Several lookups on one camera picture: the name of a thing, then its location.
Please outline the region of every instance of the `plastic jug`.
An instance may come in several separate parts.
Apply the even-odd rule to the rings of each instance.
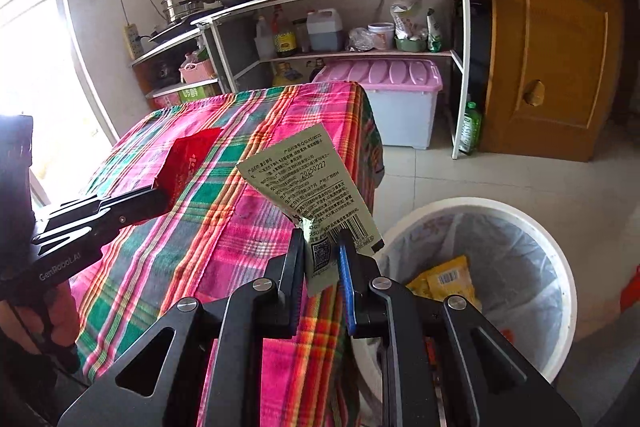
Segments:
[[[342,19],[334,8],[309,12],[306,31],[315,52],[337,52],[344,45]]]
[[[255,27],[255,48],[258,51],[260,60],[269,60],[276,57],[276,46],[273,43],[273,32],[264,18],[264,15],[258,17],[258,24]]]

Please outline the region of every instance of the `blue gripper pad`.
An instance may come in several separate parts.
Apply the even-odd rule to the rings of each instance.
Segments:
[[[340,284],[344,297],[344,313],[347,317],[347,331],[354,335],[356,331],[356,306],[353,293],[353,283],[347,261],[347,249],[345,245],[336,246],[338,249],[338,270],[340,272]]]

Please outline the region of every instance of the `pink basket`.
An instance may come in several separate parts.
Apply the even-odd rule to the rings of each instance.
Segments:
[[[185,67],[180,68],[180,73],[187,84],[216,77],[216,70],[213,69],[213,65],[208,58],[202,62],[187,64]]]

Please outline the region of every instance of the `green bottle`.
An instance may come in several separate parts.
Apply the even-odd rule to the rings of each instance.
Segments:
[[[482,115],[476,110],[476,102],[467,102],[465,118],[462,121],[462,136],[460,137],[460,150],[471,154],[478,145],[480,137],[480,124]]]

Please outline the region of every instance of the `window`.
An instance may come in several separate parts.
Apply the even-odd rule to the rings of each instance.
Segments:
[[[0,0],[0,113],[33,116],[31,171],[44,203],[74,199],[110,151],[55,0]]]

